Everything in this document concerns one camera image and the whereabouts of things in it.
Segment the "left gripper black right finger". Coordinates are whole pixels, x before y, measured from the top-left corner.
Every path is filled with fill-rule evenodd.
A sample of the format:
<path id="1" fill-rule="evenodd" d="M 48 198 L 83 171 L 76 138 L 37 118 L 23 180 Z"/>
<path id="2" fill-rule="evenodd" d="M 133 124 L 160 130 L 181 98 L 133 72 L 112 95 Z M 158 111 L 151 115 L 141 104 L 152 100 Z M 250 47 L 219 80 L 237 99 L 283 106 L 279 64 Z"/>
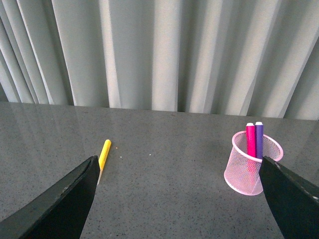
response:
<path id="1" fill-rule="evenodd" d="M 270 157 L 259 171 L 263 191 L 286 239 L 319 237 L 319 187 Z"/>

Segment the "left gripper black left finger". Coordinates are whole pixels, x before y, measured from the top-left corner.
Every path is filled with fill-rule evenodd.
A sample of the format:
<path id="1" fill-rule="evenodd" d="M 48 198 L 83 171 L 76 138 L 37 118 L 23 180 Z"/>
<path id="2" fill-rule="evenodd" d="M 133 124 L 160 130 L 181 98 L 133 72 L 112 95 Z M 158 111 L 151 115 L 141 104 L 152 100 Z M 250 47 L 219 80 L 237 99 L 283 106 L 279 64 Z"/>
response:
<path id="1" fill-rule="evenodd" d="M 2 239 L 78 239 L 90 212 L 100 166 L 91 156 L 0 223 Z"/>

